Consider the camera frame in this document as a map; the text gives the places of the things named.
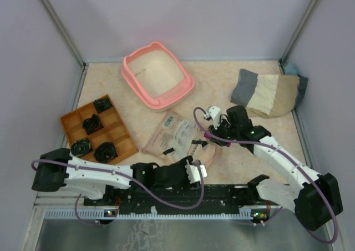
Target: orange compartment tray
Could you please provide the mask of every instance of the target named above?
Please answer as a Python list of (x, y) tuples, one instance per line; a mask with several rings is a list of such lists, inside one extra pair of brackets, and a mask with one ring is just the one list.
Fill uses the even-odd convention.
[[(60, 122), (70, 146), (78, 140), (82, 140), (84, 138), (89, 139), (93, 151), (82, 156), (82, 159), (97, 162), (94, 156), (95, 150), (102, 143), (112, 142), (118, 155), (116, 158), (107, 163), (112, 165), (117, 164), (137, 153), (138, 147), (133, 141), (133, 138), (128, 132), (127, 127), (122, 121), (108, 94), (98, 99), (105, 98), (108, 98), (112, 105), (109, 109), (98, 113), (94, 106), (94, 101), (92, 101), (89, 104), (61, 116)], [(86, 130), (83, 128), (83, 122), (85, 119), (91, 118), (93, 114), (98, 115), (103, 127), (94, 133), (87, 134)]]

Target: gray fabric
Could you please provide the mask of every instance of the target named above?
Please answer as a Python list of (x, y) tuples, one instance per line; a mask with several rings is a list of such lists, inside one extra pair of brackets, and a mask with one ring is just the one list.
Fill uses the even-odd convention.
[(295, 106), (294, 108), (296, 108), (303, 100), (303, 98), (305, 97), (305, 93), (306, 93), (306, 88), (307, 88), (307, 84), (308, 84), (308, 78), (306, 77), (301, 77), (300, 75), (298, 75), (300, 78), (300, 83), (297, 86), (297, 97), (295, 100)]
[(253, 96), (258, 74), (241, 69), (237, 86), (234, 88), (230, 102), (246, 107)]

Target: plastic bag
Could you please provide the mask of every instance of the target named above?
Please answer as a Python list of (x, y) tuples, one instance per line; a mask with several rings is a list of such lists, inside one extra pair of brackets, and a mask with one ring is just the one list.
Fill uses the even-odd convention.
[(143, 148), (143, 152), (151, 153), (171, 163), (191, 155), (208, 167), (221, 153), (221, 148), (208, 142), (204, 137), (204, 132), (195, 122), (168, 111)]

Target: white wall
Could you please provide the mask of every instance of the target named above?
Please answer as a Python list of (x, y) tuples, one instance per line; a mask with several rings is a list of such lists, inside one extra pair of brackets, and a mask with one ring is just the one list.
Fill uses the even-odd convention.
[(310, 0), (50, 0), (87, 62), (152, 41), (180, 59), (279, 59)]
[(35, 199), (32, 160), (52, 150), (80, 73), (39, 0), (0, 0), (0, 243), (18, 250)]
[(309, 82), (298, 112), (316, 166), (339, 181), (355, 248), (355, 0), (322, 0), (290, 61)]

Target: pink basket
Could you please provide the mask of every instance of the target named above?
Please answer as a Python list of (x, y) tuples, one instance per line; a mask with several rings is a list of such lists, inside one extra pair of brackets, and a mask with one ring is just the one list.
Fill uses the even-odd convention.
[(192, 75), (159, 42), (124, 57), (121, 73), (137, 96), (155, 111), (170, 108), (195, 86)]

